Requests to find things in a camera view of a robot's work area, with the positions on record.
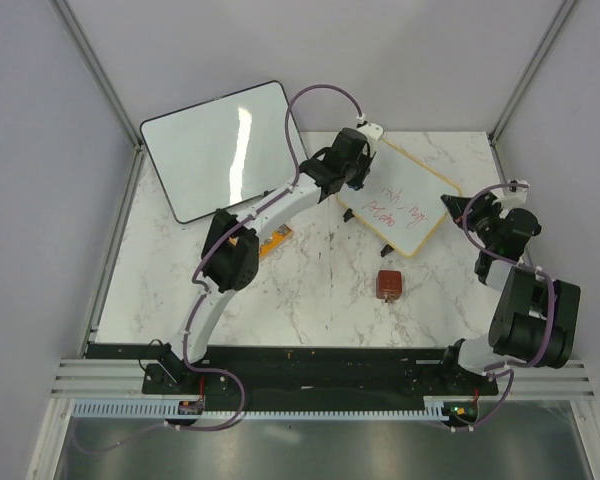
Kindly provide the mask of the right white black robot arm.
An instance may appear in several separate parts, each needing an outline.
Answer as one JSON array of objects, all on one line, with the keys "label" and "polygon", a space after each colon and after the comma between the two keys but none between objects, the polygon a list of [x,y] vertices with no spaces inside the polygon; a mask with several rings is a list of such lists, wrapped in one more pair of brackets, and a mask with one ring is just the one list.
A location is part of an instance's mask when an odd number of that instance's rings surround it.
[{"label": "right white black robot arm", "polygon": [[440,386],[457,394],[473,383],[474,373],[563,367],[573,350],[581,289],[524,262],[528,242],[542,230],[522,207],[524,192],[508,186],[502,197],[485,190],[472,198],[444,194],[441,201],[478,249],[477,279],[500,298],[487,333],[447,347],[437,371]]}]

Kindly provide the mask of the small yellow framed whiteboard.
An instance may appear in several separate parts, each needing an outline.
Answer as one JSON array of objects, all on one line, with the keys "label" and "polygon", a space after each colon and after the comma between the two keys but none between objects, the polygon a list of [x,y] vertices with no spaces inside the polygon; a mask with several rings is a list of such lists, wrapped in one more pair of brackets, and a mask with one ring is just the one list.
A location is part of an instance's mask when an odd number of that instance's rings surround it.
[{"label": "small yellow framed whiteboard", "polygon": [[400,255],[411,258],[447,216],[441,197],[461,188],[398,145],[382,139],[363,187],[338,201]]}]

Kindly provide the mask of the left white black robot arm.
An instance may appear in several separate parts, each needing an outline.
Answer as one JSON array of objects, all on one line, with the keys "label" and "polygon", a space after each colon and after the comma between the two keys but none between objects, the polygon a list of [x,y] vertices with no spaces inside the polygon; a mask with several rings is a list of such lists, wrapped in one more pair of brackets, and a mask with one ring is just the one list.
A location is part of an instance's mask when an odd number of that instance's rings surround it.
[{"label": "left white black robot arm", "polygon": [[362,189],[382,136],[383,128],[374,123],[345,128],[331,146],[302,162],[295,177],[263,200],[238,214],[216,211],[192,275],[199,295],[178,331],[182,359],[165,370],[165,382],[176,392],[188,393],[198,385],[200,371],[193,363],[206,354],[211,334],[231,299],[257,275],[261,244],[294,216],[343,187]]}]

